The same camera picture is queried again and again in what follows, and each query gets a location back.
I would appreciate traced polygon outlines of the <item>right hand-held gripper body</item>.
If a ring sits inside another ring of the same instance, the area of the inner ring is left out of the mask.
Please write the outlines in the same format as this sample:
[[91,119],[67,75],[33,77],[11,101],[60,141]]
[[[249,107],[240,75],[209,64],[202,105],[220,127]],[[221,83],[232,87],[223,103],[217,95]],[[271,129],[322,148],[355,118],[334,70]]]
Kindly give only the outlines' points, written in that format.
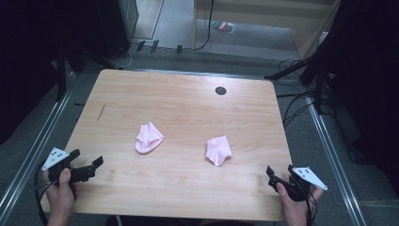
[[276,182],[274,184],[268,184],[277,190],[277,183],[281,183],[286,188],[289,197],[295,202],[305,201],[311,192],[311,186],[321,187],[323,190],[328,190],[327,185],[310,169],[310,168],[296,168],[294,172],[297,175],[295,180],[289,180],[288,182],[282,180],[275,175]]

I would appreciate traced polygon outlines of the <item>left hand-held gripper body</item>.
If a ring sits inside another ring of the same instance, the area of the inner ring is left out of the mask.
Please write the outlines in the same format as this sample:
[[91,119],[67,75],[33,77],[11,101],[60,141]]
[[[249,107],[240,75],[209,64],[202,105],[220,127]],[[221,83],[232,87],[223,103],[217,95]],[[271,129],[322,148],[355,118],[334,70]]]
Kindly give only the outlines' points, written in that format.
[[96,169],[92,164],[80,168],[72,168],[72,161],[68,159],[69,155],[70,153],[58,148],[54,148],[50,152],[41,168],[43,171],[48,171],[48,179],[50,182],[57,183],[61,171],[65,168],[68,168],[71,171],[71,183],[86,182],[95,176]]

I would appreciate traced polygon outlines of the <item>person's right hand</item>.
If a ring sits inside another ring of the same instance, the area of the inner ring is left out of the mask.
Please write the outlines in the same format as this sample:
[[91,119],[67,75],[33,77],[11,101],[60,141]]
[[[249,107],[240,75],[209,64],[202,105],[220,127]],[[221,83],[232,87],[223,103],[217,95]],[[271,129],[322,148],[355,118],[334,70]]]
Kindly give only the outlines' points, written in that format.
[[317,204],[319,199],[322,197],[324,190],[321,187],[316,186],[310,195],[310,199],[307,202],[295,202],[293,201],[283,184],[277,183],[277,190],[279,193],[280,203],[283,209],[283,215],[286,219],[305,219],[308,223],[311,223],[311,211]]

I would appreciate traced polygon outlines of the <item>person's left hand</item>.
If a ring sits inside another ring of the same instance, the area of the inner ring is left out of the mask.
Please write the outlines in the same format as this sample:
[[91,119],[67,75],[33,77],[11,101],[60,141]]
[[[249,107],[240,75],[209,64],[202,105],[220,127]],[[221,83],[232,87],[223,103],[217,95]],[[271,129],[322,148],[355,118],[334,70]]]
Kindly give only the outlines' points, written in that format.
[[67,220],[74,213],[74,193],[70,188],[71,171],[65,168],[58,178],[58,185],[45,191],[51,209],[51,220]]

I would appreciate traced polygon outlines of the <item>pink sock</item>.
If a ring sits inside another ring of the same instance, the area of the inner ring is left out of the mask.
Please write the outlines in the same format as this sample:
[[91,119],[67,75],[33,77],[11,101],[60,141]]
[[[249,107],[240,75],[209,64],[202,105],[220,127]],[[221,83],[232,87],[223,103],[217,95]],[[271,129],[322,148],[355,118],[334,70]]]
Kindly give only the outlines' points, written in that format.
[[136,136],[136,150],[139,153],[148,153],[155,149],[164,139],[165,136],[149,121],[140,126]]
[[232,151],[227,137],[222,136],[208,139],[205,156],[217,167],[220,167],[226,159],[231,158]]

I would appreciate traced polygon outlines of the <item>black stand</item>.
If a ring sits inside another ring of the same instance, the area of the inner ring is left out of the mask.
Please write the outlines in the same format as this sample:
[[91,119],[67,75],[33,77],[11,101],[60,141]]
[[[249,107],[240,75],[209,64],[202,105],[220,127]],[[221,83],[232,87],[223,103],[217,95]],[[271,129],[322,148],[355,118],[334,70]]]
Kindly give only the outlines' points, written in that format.
[[59,39],[56,44],[57,101],[60,101],[67,92],[65,62],[70,64],[74,72],[81,72],[85,68],[81,55],[91,58],[97,63],[103,65],[106,69],[117,69],[115,64],[96,55],[92,50],[77,41],[64,38]]
[[307,86],[311,81],[316,80],[313,94],[313,105],[318,114],[322,113],[322,88],[327,76],[327,52],[330,47],[331,38],[325,39],[316,47],[316,49],[307,58],[300,60],[293,66],[288,67],[281,72],[267,75],[266,80],[278,80],[290,73],[294,73],[304,68],[304,72],[300,75],[299,81],[302,85]]

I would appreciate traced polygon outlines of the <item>person's dark clothing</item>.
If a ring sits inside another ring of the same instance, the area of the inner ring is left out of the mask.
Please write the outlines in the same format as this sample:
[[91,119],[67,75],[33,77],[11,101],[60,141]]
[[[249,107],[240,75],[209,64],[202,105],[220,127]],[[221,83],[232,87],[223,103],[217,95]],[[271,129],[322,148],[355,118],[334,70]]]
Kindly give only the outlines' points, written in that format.
[[234,220],[205,221],[189,218],[113,216],[107,219],[105,226],[254,226],[254,224]]

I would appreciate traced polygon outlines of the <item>black cabinet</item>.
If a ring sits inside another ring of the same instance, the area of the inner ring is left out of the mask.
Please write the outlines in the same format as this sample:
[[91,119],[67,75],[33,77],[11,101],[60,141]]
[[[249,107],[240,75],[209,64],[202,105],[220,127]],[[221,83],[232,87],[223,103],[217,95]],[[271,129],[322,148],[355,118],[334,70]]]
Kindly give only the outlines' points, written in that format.
[[105,56],[116,58],[131,45],[136,30],[136,0],[96,0],[104,35]]

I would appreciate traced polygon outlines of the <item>colourful packet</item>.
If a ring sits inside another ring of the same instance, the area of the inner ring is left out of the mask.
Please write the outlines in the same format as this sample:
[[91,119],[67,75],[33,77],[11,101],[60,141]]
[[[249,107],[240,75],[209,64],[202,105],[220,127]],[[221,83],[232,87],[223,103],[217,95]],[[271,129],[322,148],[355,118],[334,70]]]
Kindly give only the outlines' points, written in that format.
[[211,21],[211,27],[229,34],[233,34],[235,32],[235,24],[229,22]]

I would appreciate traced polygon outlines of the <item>metal floor rail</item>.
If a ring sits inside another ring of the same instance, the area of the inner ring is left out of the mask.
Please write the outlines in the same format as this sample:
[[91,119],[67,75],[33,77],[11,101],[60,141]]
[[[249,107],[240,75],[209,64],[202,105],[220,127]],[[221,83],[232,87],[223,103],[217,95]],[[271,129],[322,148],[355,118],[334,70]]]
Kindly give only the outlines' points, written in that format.
[[22,191],[24,190],[24,186],[26,185],[30,174],[37,166],[44,146],[46,145],[50,135],[53,133],[53,130],[62,112],[64,111],[67,102],[70,99],[72,89],[76,83],[76,78],[77,74],[74,72],[70,72],[67,75],[66,93],[59,101],[54,103],[49,116],[47,117],[44,125],[41,127],[40,132],[32,146],[28,150],[22,165],[19,167],[14,179],[4,193],[0,201],[0,224],[4,224],[7,221],[8,216],[10,215]]
[[339,159],[339,156],[337,155],[335,146],[331,140],[329,132],[327,131],[327,127],[322,116],[317,113],[315,107],[313,106],[312,98],[306,97],[306,103],[310,105],[309,109],[313,123],[323,144],[327,155],[327,160],[335,176],[338,188],[343,196],[343,202],[346,206],[353,226],[368,226],[353,187],[350,185],[344,172],[343,165]]

